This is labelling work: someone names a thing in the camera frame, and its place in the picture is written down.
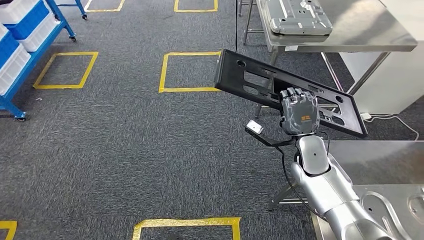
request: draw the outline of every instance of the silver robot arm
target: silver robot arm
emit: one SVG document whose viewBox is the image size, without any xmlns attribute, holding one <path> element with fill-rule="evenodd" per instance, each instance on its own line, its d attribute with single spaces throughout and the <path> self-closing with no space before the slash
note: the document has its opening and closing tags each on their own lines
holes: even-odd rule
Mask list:
<svg viewBox="0 0 424 240">
<path fill-rule="evenodd" d="M 320 118 L 316 97 L 300 88 L 281 91 L 281 126 L 296 138 L 299 154 L 291 174 L 308 204 L 329 223 L 338 240 L 393 240 L 361 206 L 352 181 L 315 135 Z"/>
<path fill-rule="evenodd" d="M 352 182 L 316 135 L 301 137 L 291 174 L 306 193 L 308 204 L 326 218 L 338 240 L 392 240 L 360 204 Z"/>
</svg>

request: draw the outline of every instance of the metal plate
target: metal plate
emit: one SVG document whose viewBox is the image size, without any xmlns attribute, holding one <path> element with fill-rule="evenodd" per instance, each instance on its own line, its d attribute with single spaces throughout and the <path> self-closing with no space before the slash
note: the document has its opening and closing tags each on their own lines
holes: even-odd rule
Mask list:
<svg viewBox="0 0 424 240">
<path fill-rule="evenodd" d="M 271 80 L 273 90 L 246 81 L 245 72 Z M 278 93 L 289 87 L 310 91 L 319 99 L 338 105 L 339 113 L 319 107 L 322 125 L 360 138 L 368 135 L 353 96 L 230 50 L 222 50 L 215 88 L 281 110 Z"/>
<path fill-rule="evenodd" d="M 317 0 L 266 0 L 265 12 L 276 34 L 329 35 L 333 31 Z"/>
</svg>

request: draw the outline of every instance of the yellow tape square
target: yellow tape square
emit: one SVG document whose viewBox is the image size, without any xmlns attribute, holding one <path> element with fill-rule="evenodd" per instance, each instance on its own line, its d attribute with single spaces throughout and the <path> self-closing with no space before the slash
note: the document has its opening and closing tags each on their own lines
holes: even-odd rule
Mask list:
<svg viewBox="0 0 424 240">
<path fill-rule="evenodd" d="M 173 11 L 177 13 L 210 13 L 218 11 L 218 0 L 213 0 L 213 9 L 178 9 L 178 3 L 180 3 L 180 0 L 175 0 L 173 5 Z"/>
<path fill-rule="evenodd" d="M 125 0 L 120 0 L 119 6 L 115 9 L 93 9 L 89 10 L 90 4 L 93 0 L 88 0 L 87 4 L 84 7 L 84 10 L 87 13 L 107 13 L 107 12 L 119 12 L 122 9 L 122 6 L 124 5 Z"/>
<path fill-rule="evenodd" d="M 81 81 L 79 84 L 57 84 L 57 85 L 43 85 L 40 84 L 41 80 L 43 80 L 44 76 L 46 75 L 47 71 L 49 70 L 50 66 L 52 65 L 53 61 L 57 56 L 81 56 L 81 55 L 89 55 L 92 56 L 90 63 L 88 64 L 87 69 L 85 70 L 84 75 L 82 76 Z M 35 89 L 81 89 L 84 87 L 84 84 L 86 83 L 87 78 L 89 77 L 90 72 L 92 71 L 94 62 L 97 59 L 97 56 L 99 55 L 98 51 L 84 51 L 84 52 L 59 52 L 53 54 L 51 56 L 50 60 L 47 62 L 43 70 L 41 71 L 40 75 L 38 76 L 37 80 L 34 82 L 34 85 L 32 85 Z"/>
<path fill-rule="evenodd" d="M 215 87 L 165 87 L 165 78 L 167 77 L 169 56 L 220 56 L 220 51 L 204 51 L 204 52 L 170 52 L 163 56 L 162 72 L 160 74 L 159 93 L 172 92 L 216 92 L 220 91 Z"/>
<path fill-rule="evenodd" d="M 0 229 L 7 229 L 7 236 L 4 240 L 12 240 L 18 226 L 17 221 L 0 221 Z"/>
<path fill-rule="evenodd" d="M 204 219 L 146 219 L 134 227 L 132 240 L 142 240 L 143 228 L 231 226 L 232 240 L 240 240 L 240 217 L 212 217 Z"/>
</svg>

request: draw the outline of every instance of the robot finger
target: robot finger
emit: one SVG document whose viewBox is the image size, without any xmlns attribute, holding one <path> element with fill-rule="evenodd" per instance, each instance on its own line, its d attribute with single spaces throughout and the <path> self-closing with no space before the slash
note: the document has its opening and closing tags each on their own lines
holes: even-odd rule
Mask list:
<svg viewBox="0 0 424 240">
<path fill-rule="evenodd" d="M 293 88 L 293 87 L 289 87 L 289 88 L 287 88 L 287 91 L 288 91 L 288 93 L 290 94 L 290 96 L 291 95 L 294 95 L 296 92 L 295 92 L 295 89 Z"/>
<path fill-rule="evenodd" d="M 285 99 L 285 98 L 287 98 L 289 95 L 287 94 L 287 90 L 282 90 L 281 91 L 281 95 L 282 95 L 282 98 L 283 99 Z"/>
<path fill-rule="evenodd" d="M 314 96 L 311 94 L 311 92 L 309 92 L 309 91 L 305 91 L 304 93 L 305 93 L 305 95 L 306 95 L 306 98 L 308 98 L 308 99 L 312 99 L 312 98 L 314 98 Z"/>
<path fill-rule="evenodd" d="M 306 101 L 305 93 L 300 88 L 295 89 L 296 93 L 300 96 L 300 101 L 304 102 Z"/>
<path fill-rule="evenodd" d="M 302 95 L 304 92 L 302 91 L 302 89 L 300 89 L 300 88 L 295 88 L 294 89 L 295 91 L 296 91 L 296 93 L 298 94 L 298 95 Z"/>
</svg>

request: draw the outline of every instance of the gray metal tray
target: gray metal tray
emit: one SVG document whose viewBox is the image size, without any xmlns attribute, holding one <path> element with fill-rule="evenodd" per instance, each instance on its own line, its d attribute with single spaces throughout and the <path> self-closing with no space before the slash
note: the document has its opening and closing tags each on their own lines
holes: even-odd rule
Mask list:
<svg viewBox="0 0 424 240">
<path fill-rule="evenodd" d="M 276 34 L 329 35 L 333 30 L 317 0 L 266 0 L 265 11 Z"/>
</svg>

